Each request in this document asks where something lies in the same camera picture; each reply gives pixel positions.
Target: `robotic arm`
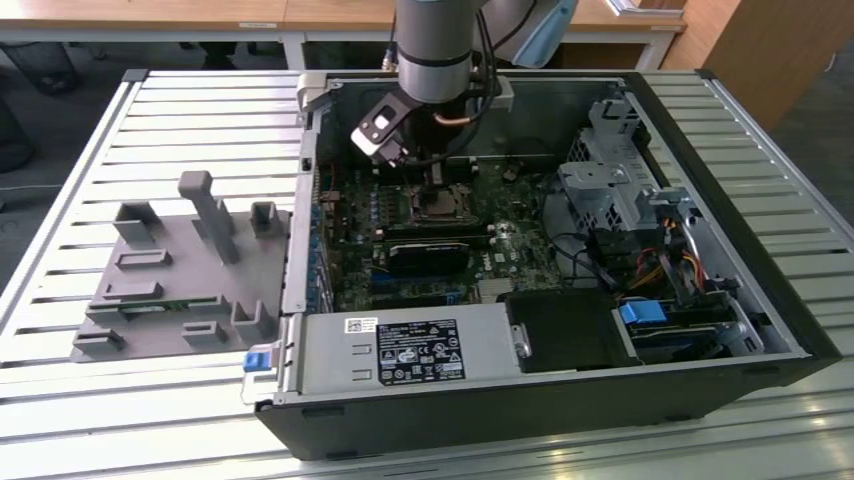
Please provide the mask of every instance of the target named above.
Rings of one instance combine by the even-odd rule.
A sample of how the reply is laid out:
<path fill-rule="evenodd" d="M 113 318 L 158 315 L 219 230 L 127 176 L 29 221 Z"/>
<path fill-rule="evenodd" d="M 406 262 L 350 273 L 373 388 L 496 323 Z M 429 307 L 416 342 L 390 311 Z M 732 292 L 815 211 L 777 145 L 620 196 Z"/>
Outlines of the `robotic arm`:
<path fill-rule="evenodd" d="M 392 165 L 429 165 L 448 158 L 449 149 L 460 150 L 468 141 L 456 148 L 450 139 L 480 120 L 498 94 L 494 59 L 542 67 L 561 44 L 576 4 L 577 0 L 397 0 L 401 89 L 386 95 L 353 132 L 362 151 Z M 476 49 L 485 56 L 480 79 L 473 78 Z M 477 98 L 478 113 L 468 115 L 469 100 Z M 405 146 L 405 132 L 420 151 Z"/>

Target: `blue plastic clip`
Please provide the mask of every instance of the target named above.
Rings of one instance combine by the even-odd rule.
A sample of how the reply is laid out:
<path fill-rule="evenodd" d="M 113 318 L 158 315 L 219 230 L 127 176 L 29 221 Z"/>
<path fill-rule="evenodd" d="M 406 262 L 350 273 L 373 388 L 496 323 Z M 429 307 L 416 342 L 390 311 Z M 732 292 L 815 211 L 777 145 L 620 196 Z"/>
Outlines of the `blue plastic clip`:
<path fill-rule="evenodd" d="M 626 302 L 620 307 L 620 314 L 626 325 L 632 323 L 661 323 L 668 321 L 662 304 L 656 300 Z"/>
<path fill-rule="evenodd" d="M 243 371 L 246 373 L 251 373 L 271 370 L 271 358 L 271 352 L 247 352 L 246 357 L 243 358 Z"/>

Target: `barcode sticker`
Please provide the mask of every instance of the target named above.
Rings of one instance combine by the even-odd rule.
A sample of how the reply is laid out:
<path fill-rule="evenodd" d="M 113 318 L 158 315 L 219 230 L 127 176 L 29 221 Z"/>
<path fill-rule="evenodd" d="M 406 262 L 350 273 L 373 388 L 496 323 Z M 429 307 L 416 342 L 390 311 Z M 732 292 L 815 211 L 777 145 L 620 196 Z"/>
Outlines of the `barcode sticker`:
<path fill-rule="evenodd" d="M 377 332 L 377 317 L 345 319 L 345 333 L 374 332 Z"/>

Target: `aluminum slatted table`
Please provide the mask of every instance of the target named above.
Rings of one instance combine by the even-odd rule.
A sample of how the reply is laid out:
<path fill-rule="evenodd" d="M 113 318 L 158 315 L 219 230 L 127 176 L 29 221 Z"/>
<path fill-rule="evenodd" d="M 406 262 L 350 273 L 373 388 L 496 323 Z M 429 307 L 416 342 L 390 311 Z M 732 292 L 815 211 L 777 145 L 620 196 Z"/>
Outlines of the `aluminum slatted table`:
<path fill-rule="evenodd" d="M 646 76 L 847 359 L 705 419 L 305 463 L 241 400 L 242 353 L 73 364 L 123 200 L 187 214 L 187 168 L 231 211 L 290 208 L 290 72 L 153 72 L 122 84 L 0 298 L 0 478 L 787 478 L 854 469 L 854 234 L 717 81 Z M 680 175 L 662 158 L 674 184 Z"/>

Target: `black label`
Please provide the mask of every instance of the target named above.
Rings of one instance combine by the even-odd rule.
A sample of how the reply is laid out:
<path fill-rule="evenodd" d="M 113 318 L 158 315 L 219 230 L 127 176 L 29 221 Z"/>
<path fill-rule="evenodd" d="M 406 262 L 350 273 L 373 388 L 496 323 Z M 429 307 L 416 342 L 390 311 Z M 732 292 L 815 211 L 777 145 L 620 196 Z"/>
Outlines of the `black label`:
<path fill-rule="evenodd" d="M 377 345 L 386 386 L 466 378 L 457 320 L 377 325 Z"/>

